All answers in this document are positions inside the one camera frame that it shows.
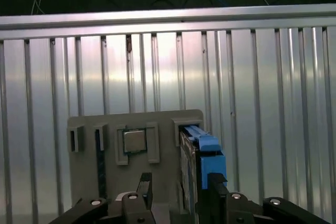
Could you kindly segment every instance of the blue plastic clip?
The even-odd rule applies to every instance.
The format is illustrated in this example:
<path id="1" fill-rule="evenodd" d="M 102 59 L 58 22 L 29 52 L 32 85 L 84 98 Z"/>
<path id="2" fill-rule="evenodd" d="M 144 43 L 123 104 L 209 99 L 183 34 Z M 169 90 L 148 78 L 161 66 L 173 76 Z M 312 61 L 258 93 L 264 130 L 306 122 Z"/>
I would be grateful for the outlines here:
<path id="1" fill-rule="evenodd" d="M 190 141 L 198 141 L 201 152 L 218 152 L 222 150 L 218 138 L 209 135 L 199 127 L 192 125 L 185 127 L 185 129 L 191 135 L 189 138 Z"/>
<path id="2" fill-rule="evenodd" d="M 201 156 L 202 189 L 208 188 L 207 176 L 209 173 L 221 173 L 226 178 L 226 158 L 218 138 L 209 135 L 197 126 L 192 125 L 184 128 L 190 135 L 189 140 L 198 142 L 200 152 L 216 152 L 212 156 Z"/>

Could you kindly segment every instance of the gray plastic holder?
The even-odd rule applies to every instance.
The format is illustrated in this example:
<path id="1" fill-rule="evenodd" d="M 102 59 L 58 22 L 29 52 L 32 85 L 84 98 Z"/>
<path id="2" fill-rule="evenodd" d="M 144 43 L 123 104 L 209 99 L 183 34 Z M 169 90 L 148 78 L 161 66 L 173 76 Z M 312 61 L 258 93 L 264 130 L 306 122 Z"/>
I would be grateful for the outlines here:
<path id="1" fill-rule="evenodd" d="M 144 172 L 153 175 L 153 202 L 180 208 L 179 126 L 203 127 L 200 110 L 78 116 L 68 120 L 72 202 L 99 197 L 98 172 L 109 199 L 137 188 Z M 103 157 L 104 171 L 100 169 Z"/>

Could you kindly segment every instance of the metal panel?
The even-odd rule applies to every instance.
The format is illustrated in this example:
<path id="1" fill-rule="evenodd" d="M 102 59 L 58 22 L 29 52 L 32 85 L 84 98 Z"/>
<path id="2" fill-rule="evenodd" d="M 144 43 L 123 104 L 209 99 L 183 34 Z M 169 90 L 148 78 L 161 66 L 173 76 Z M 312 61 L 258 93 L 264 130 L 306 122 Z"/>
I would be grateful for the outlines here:
<path id="1" fill-rule="evenodd" d="M 207 37 L 207 60 L 209 73 L 209 111 L 211 114 L 211 133 L 218 137 L 219 143 L 222 144 L 221 117 L 219 106 L 219 83 L 217 67 L 217 34 L 214 31 L 208 31 Z"/>
<path id="2" fill-rule="evenodd" d="M 28 128 L 26 57 L 23 40 L 4 41 L 7 101 L 8 151 L 11 179 L 13 224 L 32 223 L 33 206 L 30 156 L 31 134 Z"/>
<path id="3" fill-rule="evenodd" d="M 108 112 L 129 113 L 127 55 L 125 35 L 107 36 Z"/>
<path id="4" fill-rule="evenodd" d="M 69 117 L 69 98 L 68 98 L 68 51 L 67 40 L 57 38 L 55 40 L 53 54 L 53 83 L 54 83 L 54 123 L 55 140 L 57 147 L 59 170 L 58 204 L 60 212 L 66 211 L 71 207 L 71 188 L 70 188 L 70 167 L 67 145 L 67 120 Z"/>
<path id="5" fill-rule="evenodd" d="M 50 41 L 33 39 L 29 48 L 38 219 L 48 223 L 58 215 Z"/>
<path id="6" fill-rule="evenodd" d="M 78 116 L 77 59 L 75 38 L 67 38 L 68 81 L 69 82 L 69 116 Z"/>
<path id="7" fill-rule="evenodd" d="M 322 28 L 304 28 L 303 32 L 313 212 L 331 222 L 330 136 L 327 123 Z"/>
<path id="8" fill-rule="evenodd" d="M 141 37 L 139 34 L 134 34 L 131 38 L 134 112 L 144 112 Z"/>
<path id="9" fill-rule="evenodd" d="M 70 207 L 69 116 L 199 108 L 230 190 L 335 221 L 334 26 L 336 5 L 0 17 L 0 216 Z"/>
<path id="10" fill-rule="evenodd" d="M 335 159 L 335 150 L 336 150 L 336 27 L 327 28 L 327 36 L 325 37 L 327 41 L 327 46 L 325 50 L 327 53 L 327 59 L 329 63 L 329 80 L 330 80 L 330 104 L 331 104 L 331 128 L 332 128 L 332 140 L 329 145 L 329 148 L 333 150 L 330 152 L 331 156 L 330 165 L 332 166 L 331 175 L 335 176 L 336 174 L 336 159 Z M 331 177 L 332 190 L 331 196 L 333 197 L 332 208 L 335 209 L 335 177 Z M 336 221 L 336 213 L 333 210 L 333 221 Z"/>
<path id="11" fill-rule="evenodd" d="M 0 223 L 5 223 L 12 216 L 8 207 L 11 197 L 6 190 L 8 187 L 8 137 L 6 133 L 6 95 L 5 95 L 5 56 L 4 44 L 0 42 Z"/>
<path id="12" fill-rule="evenodd" d="M 288 199 L 307 208 L 301 69 L 297 28 L 280 30 Z"/>
<path id="13" fill-rule="evenodd" d="M 264 197 L 283 197 L 277 49 L 274 29 L 256 30 Z"/>
<path id="14" fill-rule="evenodd" d="M 205 75 L 207 69 L 204 67 L 202 53 L 201 32 L 182 33 L 183 48 L 183 69 L 184 69 L 184 89 L 185 89 L 185 108 L 199 109 L 206 118 L 205 107 Z"/>
<path id="15" fill-rule="evenodd" d="M 161 111 L 180 109 L 176 33 L 157 34 Z"/>
<path id="16" fill-rule="evenodd" d="M 144 76 L 145 76 L 145 111 L 155 111 L 154 104 L 154 72 L 152 55 L 152 35 L 144 34 L 142 36 Z"/>
<path id="17" fill-rule="evenodd" d="M 250 30 L 232 31 L 235 78 L 239 189 L 260 202 L 258 133 L 255 90 L 255 59 Z"/>
<path id="18" fill-rule="evenodd" d="M 100 37 L 82 37 L 80 44 L 83 115 L 103 115 Z"/>
<path id="19" fill-rule="evenodd" d="M 220 120 L 222 125 L 222 146 L 226 156 L 227 188 L 230 191 L 239 191 L 232 41 L 231 34 L 228 35 L 226 31 L 220 31 L 217 34 Z"/>

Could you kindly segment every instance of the corrugated metal wall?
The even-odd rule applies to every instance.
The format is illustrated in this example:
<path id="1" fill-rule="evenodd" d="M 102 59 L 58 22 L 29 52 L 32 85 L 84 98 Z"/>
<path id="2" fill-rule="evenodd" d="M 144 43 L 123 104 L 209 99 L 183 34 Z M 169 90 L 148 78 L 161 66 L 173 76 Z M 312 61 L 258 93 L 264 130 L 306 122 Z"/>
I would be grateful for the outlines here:
<path id="1" fill-rule="evenodd" d="M 229 190 L 335 214 L 336 27 L 3 40 L 0 80 L 1 223 L 71 206 L 69 116 L 179 109 L 222 139 Z"/>

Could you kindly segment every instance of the metal screw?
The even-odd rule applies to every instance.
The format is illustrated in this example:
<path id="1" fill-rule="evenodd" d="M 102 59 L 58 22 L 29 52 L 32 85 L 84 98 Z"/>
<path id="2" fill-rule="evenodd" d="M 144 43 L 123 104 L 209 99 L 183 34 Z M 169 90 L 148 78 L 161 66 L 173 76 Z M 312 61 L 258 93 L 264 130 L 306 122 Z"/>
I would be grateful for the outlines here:
<path id="1" fill-rule="evenodd" d="M 129 199 L 136 199 L 138 196 L 135 194 L 135 195 L 129 195 L 128 198 Z"/>
<path id="2" fill-rule="evenodd" d="M 240 194 L 232 194 L 232 197 L 234 199 L 240 199 L 241 198 L 241 195 Z"/>
<path id="3" fill-rule="evenodd" d="M 278 200 L 278 199 L 271 199 L 271 203 L 273 204 L 273 205 L 279 205 L 281 202 L 280 202 L 280 200 Z"/>
<path id="4" fill-rule="evenodd" d="M 97 206 L 100 204 L 100 202 L 101 202 L 100 200 L 94 200 L 93 202 L 91 202 L 91 205 Z"/>

